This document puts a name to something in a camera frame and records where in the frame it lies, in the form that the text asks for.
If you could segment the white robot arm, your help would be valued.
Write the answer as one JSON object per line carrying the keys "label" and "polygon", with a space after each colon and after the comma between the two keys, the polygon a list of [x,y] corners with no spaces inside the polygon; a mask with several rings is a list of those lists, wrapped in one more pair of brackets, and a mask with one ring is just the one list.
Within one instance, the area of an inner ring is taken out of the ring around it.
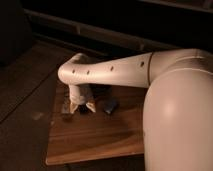
{"label": "white robot arm", "polygon": [[78,53],[58,77],[69,86],[71,112],[95,109],[90,84],[145,88],[146,171],[213,171],[213,54],[178,49],[97,63]]}

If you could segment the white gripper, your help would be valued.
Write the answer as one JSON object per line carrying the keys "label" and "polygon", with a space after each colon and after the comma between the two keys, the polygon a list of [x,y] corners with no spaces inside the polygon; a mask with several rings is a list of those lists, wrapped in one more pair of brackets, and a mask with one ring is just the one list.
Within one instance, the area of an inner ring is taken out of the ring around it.
{"label": "white gripper", "polygon": [[86,107],[93,113],[96,112],[96,105],[93,99],[93,94],[91,88],[88,84],[82,85],[70,85],[69,86],[70,95],[70,113],[74,114],[78,109],[78,105],[86,104]]}

